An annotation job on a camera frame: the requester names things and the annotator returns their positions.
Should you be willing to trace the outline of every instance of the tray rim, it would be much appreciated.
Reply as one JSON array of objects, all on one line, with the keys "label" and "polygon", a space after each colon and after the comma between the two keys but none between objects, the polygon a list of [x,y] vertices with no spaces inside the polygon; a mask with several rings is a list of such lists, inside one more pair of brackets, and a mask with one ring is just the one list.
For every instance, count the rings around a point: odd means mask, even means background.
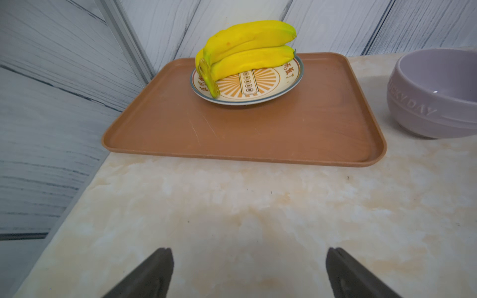
[{"label": "tray rim", "polygon": [[121,118],[124,117],[124,114],[132,110],[131,113],[134,112],[134,108],[136,106],[140,106],[142,104],[142,101],[137,101],[136,99],[140,97],[143,93],[147,93],[150,91],[150,89],[154,88],[152,85],[152,82],[156,79],[159,78],[160,73],[167,73],[171,71],[171,68],[174,68],[176,65],[181,65],[185,63],[186,61],[188,62],[189,60],[192,60],[193,58],[179,58],[172,60],[168,64],[166,64],[147,84],[147,86],[134,98],[131,103],[124,109],[124,111],[121,112],[121,114],[111,123],[111,125],[108,127],[108,129],[104,132],[102,138],[101,138],[101,144],[103,145],[104,148],[109,150],[110,152],[114,153],[126,153],[126,154],[143,154],[143,155],[154,155],[154,156],[169,156],[169,157],[185,157],[185,158],[205,158],[205,159],[217,159],[217,160],[236,160],[236,161],[248,161],[248,162],[269,162],[269,163],[279,163],[279,164],[308,164],[308,165],[326,165],[326,166],[341,166],[341,167],[368,167],[371,166],[378,161],[380,161],[387,152],[387,142],[386,139],[384,138],[383,132],[381,131],[381,128],[378,124],[378,121],[376,120],[376,117],[373,114],[373,111],[371,107],[369,106],[369,103],[364,95],[364,92],[361,88],[361,85],[358,82],[358,79],[356,77],[356,74],[353,71],[353,68],[351,67],[351,64],[348,60],[348,58],[342,54],[339,53],[334,53],[334,52],[308,52],[308,53],[299,53],[297,55],[300,56],[301,60],[304,59],[316,59],[316,57],[310,57],[314,55],[322,55],[322,56],[337,56],[341,61],[344,61],[346,64],[346,67],[348,67],[352,78],[353,78],[353,84],[356,84],[358,87],[358,91],[363,99],[363,104],[364,107],[366,108],[366,111],[368,112],[370,118],[371,118],[371,123],[374,127],[374,129],[377,132],[377,136],[379,141],[381,142],[382,145],[382,151],[377,155],[374,159],[371,160],[366,160],[366,161],[352,161],[352,162],[340,162],[340,161],[324,161],[324,160],[291,160],[291,159],[271,159],[271,158],[253,158],[253,157],[244,157],[244,156],[234,156],[234,157],[229,157],[229,156],[217,156],[217,155],[206,155],[206,154],[172,154],[172,153],[163,153],[163,152],[154,152],[151,153],[149,151],[142,151],[142,150],[130,150],[130,149],[121,149],[117,147],[111,147],[109,146],[106,142],[106,138],[108,137],[108,134],[115,128],[115,126],[121,121]]}]

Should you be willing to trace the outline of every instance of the orange sunburst pattern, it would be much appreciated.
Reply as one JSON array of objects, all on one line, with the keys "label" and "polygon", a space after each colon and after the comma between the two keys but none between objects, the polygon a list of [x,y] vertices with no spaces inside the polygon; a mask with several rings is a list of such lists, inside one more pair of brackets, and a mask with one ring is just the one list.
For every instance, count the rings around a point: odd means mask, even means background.
[{"label": "orange sunburst pattern", "polygon": [[273,68],[262,68],[252,70],[257,82],[258,91],[255,94],[245,95],[240,85],[240,76],[231,75],[227,78],[217,81],[220,89],[220,95],[234,100],[249,100],[257,96],[263,96],[275,89],[280,82],[280,76]]},{"label": "orange sunburst pattern", "polygon": [[222,96],[228,98],[235,98],[239,94],[243,95],[242,90],[240,88],[240,77],[238,74],[234,74],[222,80],[218,80],[217,86],[220,89],[220,95]]}]

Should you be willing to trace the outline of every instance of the bunch of bananas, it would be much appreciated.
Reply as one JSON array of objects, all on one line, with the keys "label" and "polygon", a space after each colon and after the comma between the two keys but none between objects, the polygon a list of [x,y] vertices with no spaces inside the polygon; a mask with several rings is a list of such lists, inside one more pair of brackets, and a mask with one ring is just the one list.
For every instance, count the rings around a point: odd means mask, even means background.
[{"label": "bunch of bananas", "polygon": [[232,26],[209,38],[197,53],[196,69],[213,98],[220,95],[216,81],[252,69],[277,67],[295,57],[284,45],[297,36],[281,21],[257,21]]}]

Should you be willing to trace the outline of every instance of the ceramic bowl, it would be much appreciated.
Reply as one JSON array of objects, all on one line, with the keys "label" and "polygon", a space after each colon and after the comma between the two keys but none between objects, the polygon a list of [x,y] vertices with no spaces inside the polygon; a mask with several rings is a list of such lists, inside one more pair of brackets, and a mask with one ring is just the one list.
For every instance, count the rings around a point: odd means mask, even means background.
[{"label": "ceramic bowl", "polygon": [[429,138],[477,134],[477,52],[425,49],[401,57],[387,86],[391,115]]}]

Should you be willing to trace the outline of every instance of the plate rim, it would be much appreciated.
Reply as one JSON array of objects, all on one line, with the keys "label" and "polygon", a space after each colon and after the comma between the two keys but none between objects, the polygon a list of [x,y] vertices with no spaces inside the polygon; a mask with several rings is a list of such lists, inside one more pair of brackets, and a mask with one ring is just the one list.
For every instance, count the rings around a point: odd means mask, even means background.
[{"label": "plate rim", "polygon": [[296,61],[298,62],[298,65],[300,67],[300,73],[298,74],[298,78],[295,80],[295,82],[290,85],[287,89],[277,93],[277,94],[274,94],[274,95],[270,95],[268,97],[265,97],[265,98],[262,98],[262,99],[255,99],[255,100],[251,100],[251,101],[246,101],[246,102],[227,102],[227,101],[222,101],[222,100],[217,100],[217,99],[214,99],[212,97],[208,97],[208,96],[205,96],[203,95],[199,90],[197,90],[197,88],[194,86],[194,72],[196,72],[197,70],[194,68],[192,70],[192,73],[190,75],[190,85],[192,87],[192,90],[194,90],[194,92],[201,98],[211,102],[211,103],[218,103],[218,104],[223,104],[223,105],[250,105],[250,104],[258,104],[258,103],[264,103],[264,102],[267,102],[267,101],[270,101],[272,99],[275,99],[279,96],[282,96],[283,94],[289,92],[291,89],[293,89],[296,85],[298,85],[298,83],[301,81],[302,77],[303,77],[303,73],[305,72],[305,68],[303,67],[303,61],[301,61],[301,58],[295,54],[295,57],[293,57],[294,59],[296,59]]}]

